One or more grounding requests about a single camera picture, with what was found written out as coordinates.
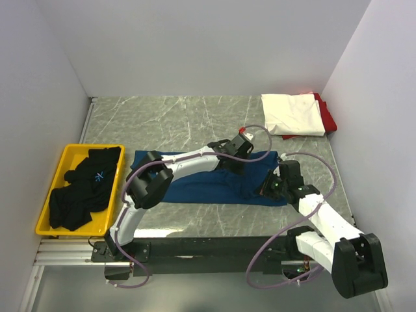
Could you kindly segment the blue t-shirt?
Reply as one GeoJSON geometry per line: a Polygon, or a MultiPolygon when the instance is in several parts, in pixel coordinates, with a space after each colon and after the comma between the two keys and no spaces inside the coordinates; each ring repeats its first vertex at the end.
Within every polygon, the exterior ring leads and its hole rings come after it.
{"type": "MultiPolygon", "coordinates": [[[[135,153],[132,170],[150,151],[135,153]]],[[[276,151],[253,153],[243,160],[244,173],[233,174],[227,170],[200,172],[183,177],[171,183],[162,202],[171,203],[218,203],[264,206],[284,206],[285,200],[274,201],[254,194],[268,170],[275,170],[278,164],[276,151]]]]}

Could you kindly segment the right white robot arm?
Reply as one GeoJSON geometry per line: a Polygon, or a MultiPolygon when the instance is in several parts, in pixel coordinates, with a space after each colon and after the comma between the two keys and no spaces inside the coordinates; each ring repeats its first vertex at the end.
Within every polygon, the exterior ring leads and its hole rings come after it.
{"type": "Polygon", "coordinates": [[[282,161],[276,171],[268,171],[259,193],[271,200],[286,200],[312,223],[311,227],[288,229],[283,246],[270,254],[280,259],[314,260],[331,274],[343,298],[388,286],[379,238],[348,223],[315,186],[306,185],[298,161],[282,161]]]}

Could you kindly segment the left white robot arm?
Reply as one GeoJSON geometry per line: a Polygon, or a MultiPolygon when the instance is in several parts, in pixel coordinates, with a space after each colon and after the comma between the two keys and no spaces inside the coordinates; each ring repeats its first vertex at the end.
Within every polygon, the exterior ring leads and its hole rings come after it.
{"type": "Polygon", "coordinates": [[[174,181],[219,169],[243,173],[243,160],[249,158],[254,148],[253,137],[243,131],[232,140],[211,142],[192,152],[176,155],[148,152],[127,177],[122,210],[105,235],[108,255],[115,261],[128,257],[129,244],[144,213],[162,202],[174,181]]]}

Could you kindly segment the folded white t-shirt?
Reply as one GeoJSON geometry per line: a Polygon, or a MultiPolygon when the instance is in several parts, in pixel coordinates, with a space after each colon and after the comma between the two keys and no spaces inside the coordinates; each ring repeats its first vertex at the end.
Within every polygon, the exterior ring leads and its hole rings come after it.
{"type": "Polygon", "coordinates": [[[271,135],[322,137],[325,128],[313,94],[262,94],[265,127],[271,135]]]}

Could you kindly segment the folded red t-shirt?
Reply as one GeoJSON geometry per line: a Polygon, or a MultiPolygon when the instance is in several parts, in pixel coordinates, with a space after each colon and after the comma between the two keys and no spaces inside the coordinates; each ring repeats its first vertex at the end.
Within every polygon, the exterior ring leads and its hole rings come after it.
{"type": "MultiPolygon", "coordinates": [[[[321,116],[322,124],[323,124],[323,127],[324,127],[324,133],[322,134],[322,136],[336,132],[338,127],[337,127],[337,124],[335,123],[335,120],[333,119],[333,116],[331,115],[330,111],[328,110],[327,103],[322,100],[319,93],[314,92],[313,95],[314,95],[315,100],[318,101],[320,116],[321,116]]],[[[319,137],[320,134],[314,134],[311,131],[309,131],[307,133],[304,133],[304,134],[294,134],[293,133],[293,134],[290,134],[290,135],[282,135],[282,139],[288,140],[288,139],[292,139],[292,138],[296,138],[296,137],[306,137],[306,136],[307,137],[319,137]]]]}

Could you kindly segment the black base bar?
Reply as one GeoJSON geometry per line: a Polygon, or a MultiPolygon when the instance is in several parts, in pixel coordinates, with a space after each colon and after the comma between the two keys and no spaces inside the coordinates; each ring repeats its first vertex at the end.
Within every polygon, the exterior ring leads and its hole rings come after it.
{"type": "MultiPolygon", "coordinates": [[[[155,274],[245,272],[267,237],[135,238],[124,250],[155,274]]],[[[282,274],[301,266],[306,257],[278,237],[262,252],[251,271],[282,274]]]]}

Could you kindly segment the yellow plastic tray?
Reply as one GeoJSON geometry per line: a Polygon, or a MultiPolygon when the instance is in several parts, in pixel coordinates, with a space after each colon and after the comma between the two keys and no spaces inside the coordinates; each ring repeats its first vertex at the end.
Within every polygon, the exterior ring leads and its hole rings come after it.
{"type": "Polygon", "coordinates": [[[35,232],[43,236],[104,236],[112,222],[124,167],[123,145],[68,144],[35,232]]]}

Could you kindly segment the black t-shirt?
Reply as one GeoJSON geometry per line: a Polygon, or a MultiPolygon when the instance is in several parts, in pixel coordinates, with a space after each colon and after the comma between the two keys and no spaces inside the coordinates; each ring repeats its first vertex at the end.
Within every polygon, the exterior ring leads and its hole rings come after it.
{"type": "Polygon", "coordinates": [[[54,188],[49,197],[49,225],[75,231],[92,221],[110,202],[121,148],[89,149],[75,169],[64,174],[68,183],[54,188]]]}

